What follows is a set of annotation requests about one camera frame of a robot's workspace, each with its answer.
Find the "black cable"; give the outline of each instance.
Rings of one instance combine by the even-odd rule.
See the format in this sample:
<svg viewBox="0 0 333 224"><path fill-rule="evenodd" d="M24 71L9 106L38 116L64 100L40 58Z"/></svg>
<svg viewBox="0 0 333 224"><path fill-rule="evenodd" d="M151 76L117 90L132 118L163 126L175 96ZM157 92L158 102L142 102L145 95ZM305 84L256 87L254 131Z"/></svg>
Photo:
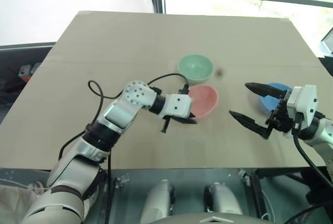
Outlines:
<svg viewBox="0 0 333 224"><path fill-rule="evenodd" d="M179 77L182 77L182 78L184 78L184 80L186 81L186 84L188 85L188 80L187 80L187 78L186 78L184 75L179 74L179 73L165 74L165 75L163 75L163 76L160 76L160 77L157 77L157 78L151 80L151 81L148 82L147 84L148 84L148 85L151 85L153 82L156 82L157 80L160 80L160 79L165 78L165 77L170 77L170 76L179 76Z"/></svg>
<svg viewBox="0 0 333 224"><path fill-rule="evenodd" d="M92 89L92 87L91 87L91 83L93 83L93 84L95 84L95 85L97 86L97 88L98 88L98 90L99 90L99 94L97 94L97 93ZM105 98L105 96L104 96L104 94L103 94L103 90L102 90L102 88L100 87L100 85L99 85L96 81L94 81L94 80L90 80L90 81L88 81L88 87L90 88L91 91L93 91L94 94L97 94L97 95L100 96L100 101L99 101L99 105L98 105L97 112L96 112L96 114L95 114L95 116L94 116L94 118L93 118L93 120L92 120L92 122L91 122L91 123L94 123L94 122L96 121L97 117L98 117L99 114L100 114L100 111L101 111L101 109L102 109L102 106L103 106L103 102L104 102L104 98ZM65 148L66 148L71 142L73 142L76 138L80 137L80 136L83 135L83 134L84 134L84 131L80 132L79 134L77 134L76 136L74 136L73 138L71 138L68 142L66 142L66 143L61 147L61 149L60 149L60 151L59 151L59 157L58 157L58 160L60 160L60 159L62 158L63 151L65 150Z"/></svg>
<svg viewBox="0 0 333 224"><path fill-rule="evenodd" d="M98 96L101 96L103 93L101 93L101 90L99 90L99 94L91 87L91 85L90 85L90 83L88 82L88 87L89 87L89 89L91 90L91 92L93 92L95 95L98 95ZM116 95L116 96L114 96L114 97L111 97L111 96L105 96L105 95L103 95L103 98L106 98L106 99L117 99L120 95L121 95L121 93L123 93L123 91L120 91L119 93L118 93L118 95Z"/></svg>
<svg viewBox="0 0 333 224"><path fill-rule="evenodd" d="M323 180L323 182L330 188L333 188L332 182L318 169L318 167L311 161L311 159L307 156L305 151L302 149L298 135L301 131L301 123L303 121L303 114L297 113L295 117L295 121L291 130L293 142L298 150L298 152L303 156L304 160L309 164L309 166L315 171L315 173Z"/></svg>
<svg viewBox="0 0 333 224"><path fill-rule="evenodd" d="M332 201L324 202L324 203L320 203L320 204L314 205L314 206L312 206L312 207L309 207L309 208L307 208L307 209L305 209L305 210L299 212L298 214L292 216L291 218L289 218L284 224L290 224L290 223L292 223L294 220L296 220L297 218L299 218L300 216L305 215L305 214L307 214L308 212L313 211L313 210L315 210L315 209L317 209L317 208L325 207L325 206L330 205L330 204L332 204Z"/></svg>
<svg viewBox="0 0 333 224"><path fill-rule="evenodd" d="M72 142L74 141L76 138L80 137L81 135L84 134L84 131L78 133L76 136L74 136L72 139L70 139L68 142L66 142L60 149L59 151L59 157L58 157L58 160L60 160L62 158L62 155L63 155L63 151L65 150L65 148Z"/></svg>
<svg viewBox="0 0 333 224"><path fill-rule="evenodd" d="M310 167L315 171L315 173L323 180L323 182L328 186L333 188L332 182L328 180L328 178L319 170L319 168L310 160L310 158L307 156L307 154L302 149L300 142L298 140L298 136L296 134L293 135L293 142L295 143L295 146L300 152L300 154L303 156L304 160L310 165Z"/></svg>

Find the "green bowl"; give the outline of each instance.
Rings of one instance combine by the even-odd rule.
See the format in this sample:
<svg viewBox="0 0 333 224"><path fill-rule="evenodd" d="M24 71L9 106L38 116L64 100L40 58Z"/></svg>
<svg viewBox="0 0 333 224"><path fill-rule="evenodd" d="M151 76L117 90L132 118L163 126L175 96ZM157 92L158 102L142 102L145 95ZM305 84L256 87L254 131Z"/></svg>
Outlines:
<svg viewBox="0 0 333 224"><path fill-rule="evenodd" d="M205 56L190 54L178 62L178 70L189 83L197 84L207 81L212 76L214 64Z"/></svg>

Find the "window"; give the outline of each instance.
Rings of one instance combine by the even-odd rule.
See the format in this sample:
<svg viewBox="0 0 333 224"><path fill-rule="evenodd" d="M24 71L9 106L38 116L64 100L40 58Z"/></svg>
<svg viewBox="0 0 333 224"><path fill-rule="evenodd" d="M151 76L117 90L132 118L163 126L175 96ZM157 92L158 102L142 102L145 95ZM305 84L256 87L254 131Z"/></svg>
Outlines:
<svg viewBox="0 0 333 224"><path fill-rule="evenodd" d="M166 14L288 18L313 53L333 27L333 8L261 0L165 0Z"/></svg>

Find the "blue bowl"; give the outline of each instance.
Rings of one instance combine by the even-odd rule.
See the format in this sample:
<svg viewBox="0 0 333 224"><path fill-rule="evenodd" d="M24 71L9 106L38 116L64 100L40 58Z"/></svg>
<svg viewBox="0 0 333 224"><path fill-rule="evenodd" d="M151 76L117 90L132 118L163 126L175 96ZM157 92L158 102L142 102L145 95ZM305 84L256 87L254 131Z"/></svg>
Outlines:
<svg viewBox="0 0 333 224"><path fill-rule="evenodd" d="M289 86L286 86L282 83L268 83L268 85L275 87L280 90L291 90L292 88ZM271 97L271 96L259 96L259 107L260 110L265 113L267 116L272 110L275 110L276 106L279 104L279 99Z"/></svg>

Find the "beige tabletop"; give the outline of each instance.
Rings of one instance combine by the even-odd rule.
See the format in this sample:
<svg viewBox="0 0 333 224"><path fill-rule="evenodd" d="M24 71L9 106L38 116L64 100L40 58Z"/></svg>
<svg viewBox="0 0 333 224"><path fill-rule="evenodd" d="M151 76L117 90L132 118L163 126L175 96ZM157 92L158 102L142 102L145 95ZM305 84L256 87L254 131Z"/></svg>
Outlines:
<svg viewBox="0 0 333 224"><path fill-rule="evenodd" d="M190 53L209 57L221 77L207 83L220 96L206 121L183 125L140 111L112 150L114 169L306 166L293 141L273 131L269 140L245 129L234 110L264 124L258 96L246 82L315 84L319 111L333 116L333 82L292 23L277 18L80 12L45 58L0 125L0 167L51 169L61 146L84 130L99 97L87 81L116 95L132 80L175 71ZM156 82L175 93L179 78ZM302 143L318 165L323 161Z"/></svg>

